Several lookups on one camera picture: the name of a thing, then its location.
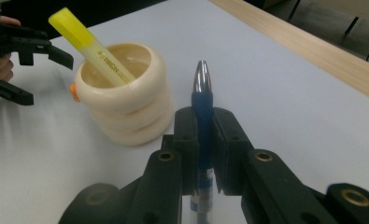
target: metal leg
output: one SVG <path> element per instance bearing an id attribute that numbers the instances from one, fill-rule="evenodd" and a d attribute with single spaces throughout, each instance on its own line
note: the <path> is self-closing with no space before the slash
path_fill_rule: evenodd
<path id="1" fill-rule="evenodd" d="M 347 30 L 345 31 L 345 35 L 348 35 L 350 33 L 350 30 L 352 30 L 353 26 L 355 25 L 356 21 L 359 20 L 359 17 L 356 17 L 352 23 L 350 24 L 350 26 L 347 28 Z"/>
<path id="2" fill-rule="evenodd" d="M 295 3 L 294 8 L 292 9 L 292 11 L 290 13 L 289 19 L 291 19 L 292 16 L 294 15 L 294 12 L 295 12 L 295 10 L 297 10 L 298 5 L 300 5 L 300 2 L 301 2 L 301 0 L 297 0 L 297 2 Z"/>

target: highlighter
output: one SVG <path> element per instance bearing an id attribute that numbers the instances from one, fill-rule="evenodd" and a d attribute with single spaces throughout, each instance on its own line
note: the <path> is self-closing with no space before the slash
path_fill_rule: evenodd
<path id="1" fill-rule="evenodd" d="M 128 69 L 94 37 L 67 7 L 51 15 L 49 23 L 113 86 L 126 85 L 135 80 Z"/>

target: cream-colored cup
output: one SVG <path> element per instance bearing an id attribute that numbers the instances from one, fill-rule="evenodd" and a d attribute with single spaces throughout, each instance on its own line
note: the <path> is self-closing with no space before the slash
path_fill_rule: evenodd
<path id="1" fill-rule="evenodd" d="M 139 43 L 116 44 L 108 50 L 135 80 L 114 87 L 85 61 L 76 73 L 75 94 L 112 141 L 127 146 L 147 143 L 165 131 L 174 115 L 164 60 Z"/>

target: highlighter label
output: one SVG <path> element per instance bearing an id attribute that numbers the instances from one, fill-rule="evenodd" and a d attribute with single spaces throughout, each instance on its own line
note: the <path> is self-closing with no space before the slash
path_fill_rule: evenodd
<path id="1" fill-rule="evenodd" d="M 126 83 L 129 83 L 129 79 L 122 74 L 122 71 L 115 65 L 112 61 L 108 59 L 106 54 L 103 51 L 98 51 L 97 56 L 105 62 L 108 67 L 111 68 L 112 71 L 114 71 L 115 74 L 117 74 L 120 78 L 122 78 Z"/>

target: yellow highlighter cap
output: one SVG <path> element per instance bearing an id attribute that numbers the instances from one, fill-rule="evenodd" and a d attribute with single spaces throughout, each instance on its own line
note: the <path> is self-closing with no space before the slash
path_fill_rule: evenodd
<path id="1" fill-rule="evenodd" d="M 93 40 L 93 34 L 68 10 L 62 8 L 48 19 L 64 38 L 66 38 L 76 49 L 89 46 Z"/>

